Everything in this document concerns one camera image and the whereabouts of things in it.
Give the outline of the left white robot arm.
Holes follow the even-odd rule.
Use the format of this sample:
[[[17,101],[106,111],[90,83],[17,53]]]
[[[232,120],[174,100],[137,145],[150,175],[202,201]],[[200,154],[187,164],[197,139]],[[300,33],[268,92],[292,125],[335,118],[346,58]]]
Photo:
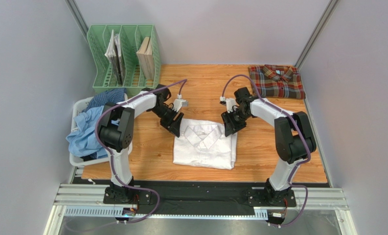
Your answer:
[[[170,107],[168,86],[159,84],[155,89],[144,88],[138,95],[122,103],[107,103],[95,126],[97,141],[108,153],[111,182],[105,189],[104,204],[138,203],[139,196],[146,196],[149,203],[151,190],[136,188],[130,170],[129,153],[134,137],[135,119],[144,112],[153,112],[160,125],[175,137],[180,137],[183,113],[180,107]]]

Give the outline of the white long sleeve shirt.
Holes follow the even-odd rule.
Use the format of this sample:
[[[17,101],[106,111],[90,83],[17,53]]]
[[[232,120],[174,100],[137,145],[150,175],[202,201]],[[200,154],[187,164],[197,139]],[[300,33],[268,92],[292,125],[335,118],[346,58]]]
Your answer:
[[[237,134],[225,136],[221,123],[182,119],[180,136],[174,139],[173,163],[231,170],[236,162]]]

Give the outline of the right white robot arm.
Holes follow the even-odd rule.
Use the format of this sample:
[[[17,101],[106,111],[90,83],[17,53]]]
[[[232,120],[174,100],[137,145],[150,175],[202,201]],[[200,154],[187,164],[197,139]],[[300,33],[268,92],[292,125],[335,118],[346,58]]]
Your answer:
[[[265,182],[263,200],[269,205],[283,203],[291,191],[292,179],[299,166],[310,160],[316,149],[315,137],[305,112],[287,111],[268,99],[250,94],[243,87],[235,98],[220,97],[226,107],[221,114],[225,136],[244,129],[249,118],[260,118],[274,128],[275,148],[279,156],[273,174]]]

